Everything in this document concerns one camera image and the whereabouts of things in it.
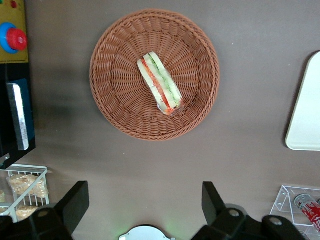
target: sandwich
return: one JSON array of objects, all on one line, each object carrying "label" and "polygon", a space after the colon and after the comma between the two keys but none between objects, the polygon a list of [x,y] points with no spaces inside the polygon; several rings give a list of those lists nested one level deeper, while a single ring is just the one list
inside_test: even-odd
[{"label": "sandwich", "polygon": [[172,115],[183,107],[182,95],[157,54],[147,53],[137,65],[161,112]]}]

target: screw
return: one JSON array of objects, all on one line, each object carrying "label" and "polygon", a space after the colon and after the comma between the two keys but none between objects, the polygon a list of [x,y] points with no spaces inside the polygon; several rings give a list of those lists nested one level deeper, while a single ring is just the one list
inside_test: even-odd
[{"label": "screw", "polygon": [[270,222],[273,223],[276,226],[281,226],[282,225],[282,221],[280,221],[280,219],[278,219],[276,217],[271,217],[270,218]]},{"label": "screw", "polygon": [[47,216],[47,215],[48,215],[48,213],[49,213],[49,212],[48,212],[48,211],[46,211],[46,210],[41,211],[41,212],[39,212],[39,213],[38,213],[38,217],[39,217],[39,218],[42,218],[42,217],[44,217],[44,216]]},{"label": "screw", "polygon": [[232,217],[239,217],[240,213],[234,209],[229,210],[229,213]]}]

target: round wicker basket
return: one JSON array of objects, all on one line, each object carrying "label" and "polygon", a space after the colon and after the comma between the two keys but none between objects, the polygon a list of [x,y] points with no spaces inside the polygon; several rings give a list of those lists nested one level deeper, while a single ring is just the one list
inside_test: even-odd
[{"label": "round wicker basket", "polygon": [[[184,110],[164,115],[146,85],[137,60],[155,52],[176,82]],[[164,141],[194,129],[210,112],[219,88],[219,63],[207,35],[190,19],[146,9],[115,22],[97,43],[90,85],[105,118],[122,132]]]}]

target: red can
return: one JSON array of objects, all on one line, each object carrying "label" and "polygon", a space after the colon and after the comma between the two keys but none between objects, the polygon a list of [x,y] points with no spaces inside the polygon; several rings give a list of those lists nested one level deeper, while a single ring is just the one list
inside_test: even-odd
[{"label": "red can", "polygon": [[309,194],[301,194],[294,199],[294,204],[306,215],[313,226],[320,232],[320,205]]}]

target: red button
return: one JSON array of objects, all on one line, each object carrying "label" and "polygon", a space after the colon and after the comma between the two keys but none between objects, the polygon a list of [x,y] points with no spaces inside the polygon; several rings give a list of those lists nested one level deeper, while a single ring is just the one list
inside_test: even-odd
[{"label": "red button", "polygon": [[17,3],[15,2],[15,1],[11,1],[11,7],[13,8],[13,9],[16,9],[17,8]]},{"label": "red button", "polygon": [[13,50],[23,51],[27,47],[26,34],[17,28],[10,28],[6,33],[6,41]]}]

